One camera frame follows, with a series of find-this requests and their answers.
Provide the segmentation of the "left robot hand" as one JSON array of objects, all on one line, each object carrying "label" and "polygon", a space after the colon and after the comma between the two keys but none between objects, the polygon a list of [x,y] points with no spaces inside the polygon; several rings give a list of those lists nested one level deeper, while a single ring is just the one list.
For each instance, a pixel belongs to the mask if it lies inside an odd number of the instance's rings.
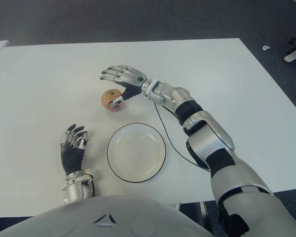
[{"label": "left robot hand", "polygon": [[88,132],[84,126],[71,125],[63,134],[60,145],[60,155],[66,176],[82,171],[82,161],[88,142]]}]

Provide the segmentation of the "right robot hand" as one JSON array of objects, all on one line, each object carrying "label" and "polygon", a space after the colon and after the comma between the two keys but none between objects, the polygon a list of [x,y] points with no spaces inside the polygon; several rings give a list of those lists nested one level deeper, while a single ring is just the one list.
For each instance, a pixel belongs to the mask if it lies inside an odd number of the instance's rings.
[{"label": "right robot hand", "polygon": [[102,71],[100,80],[107,80],[121,85],[124,92],[108,103],[110,108],[117,108],[122,102],[142,93],[142,87],[148,80],[146,75],[126,65],[108,67]]}]

